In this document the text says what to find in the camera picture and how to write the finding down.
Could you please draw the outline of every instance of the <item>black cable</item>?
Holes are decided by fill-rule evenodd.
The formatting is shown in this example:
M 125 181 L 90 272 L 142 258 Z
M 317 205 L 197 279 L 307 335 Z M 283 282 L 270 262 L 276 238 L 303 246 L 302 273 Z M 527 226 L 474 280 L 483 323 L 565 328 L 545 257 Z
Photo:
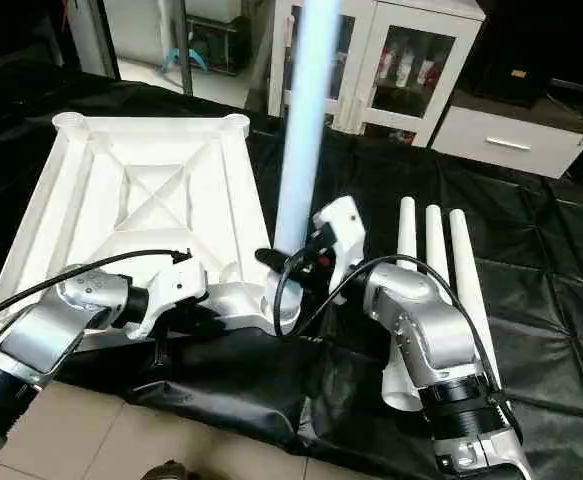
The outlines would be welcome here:
M 282 307 L 282 294 L 284 292 L 284 287 L 289 280 L 289 276 L 293 273 L 293 270 L 302 262 L 306 248 L 298 250 L 291 257 L 287 258 L 284 262 L 284 269 L 280 274 L 280 280 L 278 281 L 278 286 L 275 289 L 275 297 L 273 298 L 273 331 L 276 337 L 283 337 L 284 332 L 282 332 L 282 325 L 280 324 L 280 309 Z
M 478 350 L 478 354 L 480 355 L 480 359 L 482 360 L 482 366 L 484 368 L 485 376 L 487 377 L 487 381 L 489 382 L 492 394 L 492 400 L 497 406 L 500 407 L 502 410 L 502 414 L 505 416 L 511 427 L 515 430 L 515 433 L 518 437 L 520 443 L 522 443 L 523 435 L 522 429 L 520 428 L 520 424 L 518 423 L 517 419 L 513 415 L 513 412 L 507 405 L 506 401 L 503 397 L 502 389 L 499 387 L 498 382 L 496 380 L 495 372 L 493 370 L 493 366 L 491 365 L 491 361 L 489 360 L 489 356 L 487 355 L 487 351 L 482 343 L 482 339 L 478 334 L 478 331 L 471 319 L 471 316 L 464 308 L 464 305 L 460 302 L 457 295 L 451 288 L 451 286 L 447 283 L 447 281 L 442 278 L 442 276 L 432 267 L 430 267 L 427 263 L 423 262 L 422 260 L 418 260 L 415 257 L 411 257 L 409 255 L 402 255 L 402 254 L 395 254 L 395 255 L 387 255 L 384 257 L 374 258 L 373 260 L 369 260 L 368 262 L 363 263 L 355 268 L 350 274 L 348 274 L 339 284 L 338 286 L 331 292 L 331 294 L 327 297 L 327 299 L 316 309 L 315 312 L 302 324 L 300 325 L 295 331 L 292 332 L 293 335 L 301 335 L 324 311 L 324 309 L 340 294 L 342 289 L 346 287 L 349 282 L 351 282 L 354 278 L 358 275 L 371 270 L 376 265 L 383 263 L 383 262 L 396 262 L 398 260 L 406 261 L 421 267 L 422 269 L 426 270 L 429 275 L 431 275 L 447 292 L 453 305 L 458 309 L 458 311 L 462 314 L 462 316 L 467 320 L 469 323 L 469 328 L 471 329 L 471 334 L 473 335 L 473 341 L 475 342 L 476 348 Z
M 120 260 L 125 260 L 127 258 L 143 257 L 143 256 L 147 256 L 147 255 L 170 255 L 173 258 L 174 262 L 180 262 L 180 261 L 183 261 L 183 260 L 186 260 L 187 258 L 189 258 L 188 254 L 178 252 L 177 250 L 160 250 L 160 249 L 136 250 L 133 252 L 121 253 L 120 255 L 114 255 L 112 257 L 103 258 L 102 260 L 97 260 L 93 263 L 89 263 L 87 265 L 82 265 L 82 266 L 75 268 L 73 270 L 69 270 L 68 272 L 64 272 L 64 273 L 61 273 L 59 275 L 56 275 L 55 277 L 52 277 L 52 278 L 49 278 L 48 280 L 40 282 L 37 285 L 34 285 L 33 287 L 27 288 L 26 290 L 23 290 L 19 293 L 16 293 L 12 297 L 9 297 L 6 300 L 0 302 L 0 312 L 3 310 L 6 310 L 11 305 L 19 302 L 20 300 L 22 300 L 30 295 L 38 293 L 42 290 L 46 290 L 47 288 L 52 287 L 53 285 L 56 285 L 60 282 L 64 282 L 65 280 L 68 280 L 70 278 L 77 277 L 78 275 L 81 275 L 81 274 L 88 272 L 90 270 L 95 270 L 96 268 L 102 267 L 104 265 L 108 265 L 110 263 L 119 262 Z

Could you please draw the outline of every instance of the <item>white cabinet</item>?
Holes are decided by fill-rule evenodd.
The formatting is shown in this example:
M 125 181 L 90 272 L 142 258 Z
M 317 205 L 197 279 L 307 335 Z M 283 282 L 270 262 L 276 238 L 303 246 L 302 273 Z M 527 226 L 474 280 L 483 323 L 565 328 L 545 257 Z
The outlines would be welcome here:
M 583 135 L 466 108 L 451 107 L 433 149 L 559 178 L 583 150 Z
M 303 0 L 277 0 L 269 114 L 288 105 Z M 342 0 L 327 122 L 424 146 L 484 14 L 474 0 Z

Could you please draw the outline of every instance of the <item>white pipe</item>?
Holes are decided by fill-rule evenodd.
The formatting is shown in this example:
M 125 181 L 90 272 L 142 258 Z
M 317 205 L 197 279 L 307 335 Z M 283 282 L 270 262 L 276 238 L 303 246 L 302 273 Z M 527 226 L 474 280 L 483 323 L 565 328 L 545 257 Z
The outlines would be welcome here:
M 400 223 L 398 224 L 398 253 L 417 257 L 417 243 L 415 233 L 415 200 L 404 197 L 400 201 Z M 411 262 L 398 260 L 396 265 L 407 270 L 416 270 Z
M 400 202 L 400 219 L 398 223 L 398 253 L 417 256 L 415 230 L 415 201 L 404 197 Z M 415 270 L 412 263 L 398 261 L 402 268 Z M 400 347 L 391 339 L 389 363 L 382 372 L 382 399 L 387 405 L 402 411 L 415 412 L 422 410 L 422 402 L 418 389 L 413 385 Z
M 275 248 L 287 254 L 300 250 L 307 235 L 324 129 L 325 99 L 339 30 L 340 0 L 304 2 L 274 241 Z M 277 278 L 275 274 L 269 276 L 266 292 L 269 306 L 273 304 Z M 302 290 L 298 284 L 289 282 L 284 293 L 281 317 L 293 322 L 300 308 Z
M 444 233 L 442 232 L 442 215 L 440 207 L 429 205 L 426 210 L 426 240 L 427 263 L 449 283 L 449 267 L 447 265 L 447 252 L 444 246 Z M 447 292 L 438 285 L 442 300 L 451 304 L 451 298 Z
M 475 324 L 489 361 L 493 366 L 493 373 L 496 376 L 498 385 L 501 387 L 502 381 L 498 373 L 498 364 L 493 350 L 493 340 L 491 339 L 487 312 L 484 308 L 484 301 L 482 300 L 482 290 L 480 288 L 478 271 L 475 267 L 475 257 L 473 256 L 473 248 L 471 247 L 471 237 L 469 236 L 467 220 L 462 210 L 451 211 L 449 220 L 451 223 L 451 243 L 453 245 L 458 297 Z

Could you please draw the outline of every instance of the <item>black tarp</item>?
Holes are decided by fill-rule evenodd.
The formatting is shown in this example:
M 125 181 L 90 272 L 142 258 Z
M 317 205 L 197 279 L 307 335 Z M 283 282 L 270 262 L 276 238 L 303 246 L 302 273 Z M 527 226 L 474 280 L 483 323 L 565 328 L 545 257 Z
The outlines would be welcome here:
M 0 268 L 62 111 L 222 116 L 234 109 L 137 83 L 16 64 L 0 70 Z M 247 113 L 269 232 L 283 132 Z M 390 254 L 399 198 L 467 214 L 499 368 L 538 479 L 583 479 L 583 188 L 419 148 L 326 132 L 314 206 L 356 199 L 368 256 Z M 418 217 L 420 225 L 423 217 Z M 436 479 L 418 414 L 380 397 L 388 336 L 351 305 L 320 326 L 329 343 L 255 329 L 74 355 L 61 379 L 378 476 Z M 513 479 L 510 470 L 484 478 Z

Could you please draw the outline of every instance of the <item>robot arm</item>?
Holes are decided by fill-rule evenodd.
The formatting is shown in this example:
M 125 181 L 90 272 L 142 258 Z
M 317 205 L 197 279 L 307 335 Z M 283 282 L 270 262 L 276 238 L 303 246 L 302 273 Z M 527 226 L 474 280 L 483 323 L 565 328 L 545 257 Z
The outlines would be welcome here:
M 146 289 L 127 277 L 92 270 L 49 288 L 0 332 L 0 449 L 13 424 L 58 373 L 87 329 L 124 329 L 140 340 L 163 312 L 206 293 L 195 259 L 160 271 Z
M 335 281 L 332 278 L 329 289 L 333 291 L 344 272 L 362 260 L 364 228 L 349 197 L 317 213 L 314 224 L 318 229 L 329 224 L 335 236 Z M 343 290 L 344 296 L 361 299 L 364 313 L 382 324 L 399 347 L 429 420 L 440 470 L 462 475 L 507 463 L 531 480 L 520 441 L 492 396 L 476 355 L 471 326 L 441 297 L 434 280 L 415 270 L 380 263 L 351 285 Z

